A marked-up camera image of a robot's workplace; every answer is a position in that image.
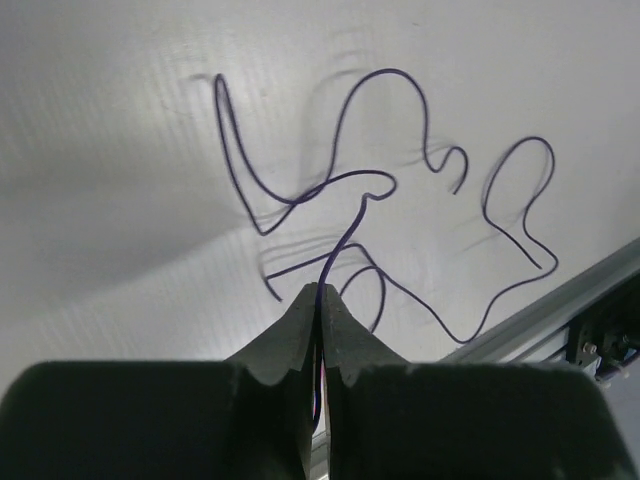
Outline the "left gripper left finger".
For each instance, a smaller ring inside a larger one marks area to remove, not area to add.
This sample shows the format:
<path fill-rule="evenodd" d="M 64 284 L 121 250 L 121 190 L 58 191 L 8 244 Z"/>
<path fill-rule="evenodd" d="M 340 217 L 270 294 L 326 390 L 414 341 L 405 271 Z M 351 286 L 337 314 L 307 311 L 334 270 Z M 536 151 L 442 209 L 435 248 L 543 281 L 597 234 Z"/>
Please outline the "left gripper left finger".
<path fill-rule="evenodd" d="M 314 300 L 223 361 L 49 361 L 1 402 L 5 479 L 305 479 Z"/>

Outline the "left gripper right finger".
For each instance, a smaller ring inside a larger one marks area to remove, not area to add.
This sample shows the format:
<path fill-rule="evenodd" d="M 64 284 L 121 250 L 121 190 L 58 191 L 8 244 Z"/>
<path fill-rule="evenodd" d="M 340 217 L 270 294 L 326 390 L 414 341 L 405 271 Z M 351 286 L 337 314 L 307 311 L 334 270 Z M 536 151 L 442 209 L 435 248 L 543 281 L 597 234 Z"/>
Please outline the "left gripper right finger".
<path fill-rule="evenodd" d="M 327 286 L 319 304 L 333 479 L 629 479 L 600 389 L 557 364 L 412 363 Z"/>

